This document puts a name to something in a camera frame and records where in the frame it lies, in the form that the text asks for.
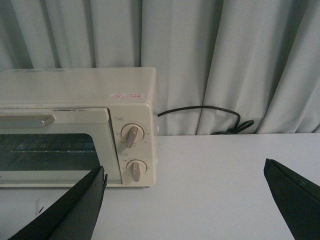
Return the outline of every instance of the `white curtain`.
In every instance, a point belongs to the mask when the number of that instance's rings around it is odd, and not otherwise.
[[[241,133],[320,132],[318,0],[0,0],[0,70],[155,67],[158,113],[209,105]],[[208,135],[230,113],[159,118]]]

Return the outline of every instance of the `power cord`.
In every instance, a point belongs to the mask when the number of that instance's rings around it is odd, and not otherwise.
[[[235,111],[231,111],[231,110],[229,110],[229,109],[222,108],[222,107],[206,106],[206,105],[203,105],[203,106],[187,106],[187,107],[175,108],[175,109],[171,109],[171,110],[168,110],[168,111],[164,111],[164,112],[162,112],[162,113],[159,113],[159,114],[158,114],[158,117],[161,117],[161,116],[166,115],[166,114],[170,114],[170,113],[174,113],[174,112],[178,112],[178,111],[183,111],[183,110],[190,110],[190,109],[213,109],[213,110],[219,110],[219,111],[223,111],[223,112],[226,112],[226,113],[229,113],[229,114],[236,115],[237,119],[236,119],[236,122],[235,122],[235,124],[234,124],[234,127],[229,128],[227,131],[217,131],[217,132],[211,133],[211,135],[231,135],[231,134],[238,134],[238,133],[240,133],[241,131],[249,128],[250,126],[252,126],[252,125],[255,123],[253,120],[249,120],[249,121],[245,121],[244,123],[242,123],[241,125],[239,125],[240,119],[241,119],[241,116],[240,116],[239,113],[237,113],[237,112],[235,112]]]

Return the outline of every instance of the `oven top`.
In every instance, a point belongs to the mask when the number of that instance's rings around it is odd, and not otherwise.
[[[153,67],[5,70],[0,73],[0,109],[152,102],[155,78]]]

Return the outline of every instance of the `control panel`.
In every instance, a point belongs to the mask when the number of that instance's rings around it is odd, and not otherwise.
[[[132,114],[124,115],[134,112],[134,108],[137,108],[136,112],[139,113],[134,119]],[[146,105],[132,106],[126,110],[118,107],[116,111],[122,113],[117,116],[115,111],[111,111],[122,184],[130,187],[152,186],[156,181],[154,126],[150,124],[152,111]]]

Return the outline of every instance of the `toaster oven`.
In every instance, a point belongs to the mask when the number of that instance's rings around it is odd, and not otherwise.
[[[108,187],[156,181],[152,67],[0,73],[0,187],[72,187],[103,166]]]

